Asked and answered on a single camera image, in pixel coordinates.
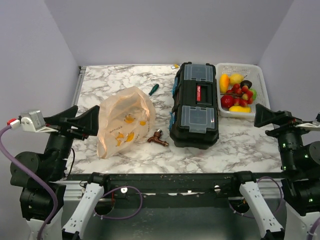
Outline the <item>red fake apple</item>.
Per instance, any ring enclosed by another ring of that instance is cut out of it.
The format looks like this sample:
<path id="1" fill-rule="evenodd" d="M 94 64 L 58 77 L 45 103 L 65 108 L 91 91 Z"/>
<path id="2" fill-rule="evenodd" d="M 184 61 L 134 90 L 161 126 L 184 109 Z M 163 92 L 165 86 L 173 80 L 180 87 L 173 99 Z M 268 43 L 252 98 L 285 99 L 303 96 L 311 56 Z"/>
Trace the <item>red fake apple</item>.
<path id="1" fill-rule="evenodd" d="M 222 108 L 229 109 L 234 105 L 234 98 L 231 95 L 224 95 L 220 99 Z"/>

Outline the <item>red fake cherry tomatoes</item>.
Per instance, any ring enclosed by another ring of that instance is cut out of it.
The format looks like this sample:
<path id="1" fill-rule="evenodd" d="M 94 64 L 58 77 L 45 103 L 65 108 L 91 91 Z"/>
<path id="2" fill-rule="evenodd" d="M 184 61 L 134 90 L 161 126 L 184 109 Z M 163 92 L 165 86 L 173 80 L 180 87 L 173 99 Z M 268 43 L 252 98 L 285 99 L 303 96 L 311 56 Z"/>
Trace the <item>red fake cherry tomatoes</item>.
<path id="1" fill-rule="evenodd" d="M 254 100 L 252 99 L 252 92 L 246 85 L 241 88 L 240 84 L 235 84 L 231 89 L 228 89 L 226 93 L 221 94 L 233 96 L 233 106 L 248 107 Z"/>

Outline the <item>orange translucent plastic bag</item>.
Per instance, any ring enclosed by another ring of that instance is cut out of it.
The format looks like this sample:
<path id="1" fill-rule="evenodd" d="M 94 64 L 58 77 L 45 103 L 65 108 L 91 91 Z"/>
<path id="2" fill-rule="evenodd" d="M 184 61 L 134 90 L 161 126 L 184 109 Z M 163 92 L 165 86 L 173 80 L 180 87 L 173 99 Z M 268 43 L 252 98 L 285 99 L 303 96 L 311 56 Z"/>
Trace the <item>orange translucent plastic bag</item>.
<path id="1" fill-rule="evenodd" d="M 99 105 L 97 156 L 107 159 L 149 134 L 156 120 L 156 109 L 136 86 L 109 96 Z"/>

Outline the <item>yellow fake lemon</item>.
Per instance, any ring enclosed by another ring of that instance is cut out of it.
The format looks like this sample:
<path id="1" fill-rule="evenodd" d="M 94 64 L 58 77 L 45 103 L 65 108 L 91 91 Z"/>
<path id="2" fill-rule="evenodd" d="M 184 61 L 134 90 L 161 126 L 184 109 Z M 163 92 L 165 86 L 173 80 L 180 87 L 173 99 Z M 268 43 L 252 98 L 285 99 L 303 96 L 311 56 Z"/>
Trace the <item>yellow fake lemon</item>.
<path id="1" fill-rule="evenodd" d="M 232 106 L 228 109 L 229 112 L 236 112 L 236 113 L 251 113 L 250 107 L 242 107 L 240 105 L 238 106 Z"/>

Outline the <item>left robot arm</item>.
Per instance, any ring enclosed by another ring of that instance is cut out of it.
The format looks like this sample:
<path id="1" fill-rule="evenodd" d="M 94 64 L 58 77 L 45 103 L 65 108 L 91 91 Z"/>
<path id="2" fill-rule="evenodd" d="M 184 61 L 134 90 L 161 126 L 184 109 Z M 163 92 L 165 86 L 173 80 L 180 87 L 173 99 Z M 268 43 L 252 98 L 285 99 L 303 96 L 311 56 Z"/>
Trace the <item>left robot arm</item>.
<path id="1" fill-rule="evenodd" d="M 29 110 L 18 118 L 25 132 L 49 134 L 43 153 L 21 152 L 15 156 L 20 165 L 10 165 L 10 183 L 22 188 L 22 216 L 37 240 L 63 237 L 61 229 L 53 230 L 64 205 L 66 190 L 66 186 L 58 181 L 66 176 L 73 141 L 97 135 L 99 111 L 100 107 L 95 105 L 77 115 L 78 106 L 74 105 L 50 117 L 43 117 L 40 110 Z"/>

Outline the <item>orange fake fruit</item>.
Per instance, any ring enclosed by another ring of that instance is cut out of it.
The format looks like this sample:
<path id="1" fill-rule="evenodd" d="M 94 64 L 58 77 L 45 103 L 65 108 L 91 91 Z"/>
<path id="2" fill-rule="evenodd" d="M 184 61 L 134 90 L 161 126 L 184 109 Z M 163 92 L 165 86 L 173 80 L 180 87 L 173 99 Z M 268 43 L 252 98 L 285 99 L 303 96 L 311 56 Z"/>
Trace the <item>orange fake fruit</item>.
<path id="1" fill-rule="evenodd" d="M 225 94 L 229 88 L 230 78 L 227 74 L 222 74 L 219 79 L 219 90 L 221 94 Z"/>

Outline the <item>green fake guava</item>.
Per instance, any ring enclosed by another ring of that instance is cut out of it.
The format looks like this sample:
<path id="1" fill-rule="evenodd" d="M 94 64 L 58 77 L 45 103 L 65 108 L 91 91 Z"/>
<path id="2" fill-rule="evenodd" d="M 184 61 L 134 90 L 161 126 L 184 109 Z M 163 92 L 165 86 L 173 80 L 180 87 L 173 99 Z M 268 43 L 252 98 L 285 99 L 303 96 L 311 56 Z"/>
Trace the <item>green fake guava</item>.
<path id="1" fill-rule="evenodd" d="M 255 101 L 255 100 L 256 100 L 256 97 L 257 97 L 257 91 L 256 91 L 255 89 L 253 89 L 253 88 L 250 88 L 249 90 L 252 92 L 252 99 L 253 99 L 253 101 Z"/>

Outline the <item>yellow fake pear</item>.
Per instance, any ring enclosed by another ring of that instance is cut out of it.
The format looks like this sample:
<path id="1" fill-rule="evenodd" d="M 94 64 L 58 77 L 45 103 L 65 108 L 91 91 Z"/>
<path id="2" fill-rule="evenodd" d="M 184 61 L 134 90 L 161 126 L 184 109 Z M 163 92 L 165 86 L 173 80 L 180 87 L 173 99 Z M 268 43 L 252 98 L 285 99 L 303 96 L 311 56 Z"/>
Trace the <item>yellow fake pear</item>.
<path id="1" fill-rule="evenodd" d="M 231 86 L 234 86 L 235 84 L 240 84 L 245 79 L 245 77 L 246 75 L 234 73 L 229 77 L 229 84 Z"/>

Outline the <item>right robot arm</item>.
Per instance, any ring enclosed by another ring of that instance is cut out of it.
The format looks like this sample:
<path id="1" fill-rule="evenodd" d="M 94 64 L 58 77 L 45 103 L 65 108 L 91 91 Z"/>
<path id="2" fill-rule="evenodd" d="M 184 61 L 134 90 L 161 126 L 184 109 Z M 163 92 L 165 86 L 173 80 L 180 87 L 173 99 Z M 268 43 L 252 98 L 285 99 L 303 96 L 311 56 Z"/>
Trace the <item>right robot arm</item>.
<path id="1" fill-rule="evenodd" d="M 272 111 L 256 104 L 254 126 L 273 124 L 265 133 L 277 139 L 280 153 L 281 200 L 286 207 L 282 226 L 262 197 L 258 180 L 250 171 L 236 172 L 230 191 L 243 196 L 263 240 L 318 240 L 320 238 L 320 143 L 304 145 L 302 135 L 319 131 L 320 118 L 304 121 L 289 111 Z"/>

